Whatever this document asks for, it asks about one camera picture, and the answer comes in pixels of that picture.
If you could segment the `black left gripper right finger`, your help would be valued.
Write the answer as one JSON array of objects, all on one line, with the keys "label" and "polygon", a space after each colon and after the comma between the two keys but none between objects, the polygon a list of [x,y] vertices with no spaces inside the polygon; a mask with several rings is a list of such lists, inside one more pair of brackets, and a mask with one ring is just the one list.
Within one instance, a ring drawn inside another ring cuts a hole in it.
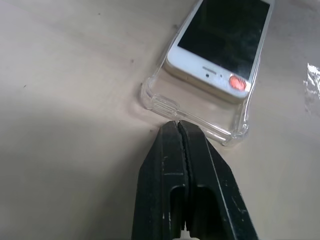
[{"label": "black left gripper right finger", "polygon": [[189,176],[186,229],[199,240],[258,240],[234,174],[204,132],[178,124]]}]

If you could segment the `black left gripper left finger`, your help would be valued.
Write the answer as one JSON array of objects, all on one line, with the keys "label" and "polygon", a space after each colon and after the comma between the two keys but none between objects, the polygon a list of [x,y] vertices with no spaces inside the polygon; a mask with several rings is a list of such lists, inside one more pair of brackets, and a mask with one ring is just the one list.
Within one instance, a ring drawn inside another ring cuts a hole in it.
[{"label": "black left gripper left finger", "polygon": [[138,174],[131,240],[173,240],[185,226],[188,172],[178,124],[159,128]]}]

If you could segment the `clear phone case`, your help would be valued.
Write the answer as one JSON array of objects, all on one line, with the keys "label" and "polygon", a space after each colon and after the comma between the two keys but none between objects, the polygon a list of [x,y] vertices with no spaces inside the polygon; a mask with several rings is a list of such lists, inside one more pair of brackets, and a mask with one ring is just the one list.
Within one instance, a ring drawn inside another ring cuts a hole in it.
[{"label": "clear phone case", "polygon": [[144,107],[152,112],[169,120],[191,122],[199,126],[208,138],[221,145],[234,145],[242,141],[249,131],[249,106],[260,61],[253,88],[248,97],[239,102],[228,101],[206,92],[170,74],[164,68],[166,54],[197,2],[195,0],[176,32],[169,36],[159,53],[151,73],[141,86],[140,99]]}]

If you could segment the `white smartphone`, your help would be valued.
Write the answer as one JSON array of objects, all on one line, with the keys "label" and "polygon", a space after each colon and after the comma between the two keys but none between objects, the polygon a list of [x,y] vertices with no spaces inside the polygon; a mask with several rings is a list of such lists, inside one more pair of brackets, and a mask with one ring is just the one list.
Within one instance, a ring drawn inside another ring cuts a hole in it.
[{"label": "white smartphone", "polygon": [[165,56],[177,78],[231,102],[254,86],[275,0],[198,0]]}]

